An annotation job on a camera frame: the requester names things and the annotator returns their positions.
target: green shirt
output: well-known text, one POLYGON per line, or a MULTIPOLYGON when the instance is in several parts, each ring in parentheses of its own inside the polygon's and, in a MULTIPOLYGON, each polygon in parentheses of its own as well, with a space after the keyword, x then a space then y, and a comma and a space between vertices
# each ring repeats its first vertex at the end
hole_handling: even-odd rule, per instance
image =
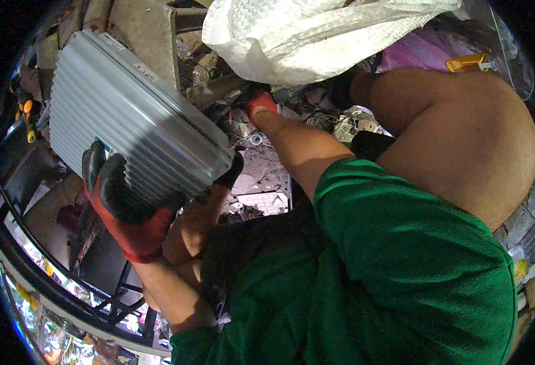
POLYGON ((232 321, 172 336, 173 363, 504 363, 513 262, 484 223, 359 159, 330 165, 314 209, 334 244, 256 258, 232 321))

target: bare leg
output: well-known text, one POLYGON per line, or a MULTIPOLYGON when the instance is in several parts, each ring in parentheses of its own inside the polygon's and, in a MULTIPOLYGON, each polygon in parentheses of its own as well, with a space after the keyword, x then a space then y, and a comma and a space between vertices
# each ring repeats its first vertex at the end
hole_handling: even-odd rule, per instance
POLYGON ((535 177, 535 127, 519 96, 490 74, 397 69, 362 74, 354 102, 398 137, 376 161, 496 230, 535 177))

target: red and black work glove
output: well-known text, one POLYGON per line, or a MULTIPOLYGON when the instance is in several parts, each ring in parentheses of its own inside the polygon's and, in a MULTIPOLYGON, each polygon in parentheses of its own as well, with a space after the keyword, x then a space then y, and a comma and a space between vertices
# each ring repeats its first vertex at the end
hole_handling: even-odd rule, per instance
POLYGON ((184 195, 177 194, 159 207, 141 203, 125 184, 124 167, 123 156, 105 160, 103 144, 94 142, 83 153, 85 193, 125 258, 150 263, 162 255, 162 241, 184 204, 184 195))
POLYGON ((249 124, 253 127, 259 129, 257 124, 255 124, 254 119, 252 118, 252 112, 257 106, 264 106, 271 110, 273 113, 278 113, 278 106, 274 103, 273 98, 270 93, 267 91, 256 89, 253 91, 251 99, 245 104, 245 113, 247 118, 249 118, 249 124))

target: wire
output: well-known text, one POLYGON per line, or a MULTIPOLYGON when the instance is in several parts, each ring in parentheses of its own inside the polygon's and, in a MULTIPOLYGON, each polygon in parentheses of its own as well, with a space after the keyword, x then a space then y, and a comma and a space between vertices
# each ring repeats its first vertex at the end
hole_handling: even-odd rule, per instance
POLYGON ((527 98, 523 100, 524 102, 526 102, 527 100, 531 98, 534 88, 535 88, 535 81, 533 82, 533 85, 531 85, 531 91, 529 92, 529 95, 527 96, 527 98))

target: concrete slab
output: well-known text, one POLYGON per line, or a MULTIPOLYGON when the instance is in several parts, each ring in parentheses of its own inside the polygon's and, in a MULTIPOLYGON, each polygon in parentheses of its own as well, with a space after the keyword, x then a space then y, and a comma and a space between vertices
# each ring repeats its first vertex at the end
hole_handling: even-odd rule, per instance
POLYGON ((116 0, 109 33, 169 85, 180 90, 173 12, 157 0, 116 0))

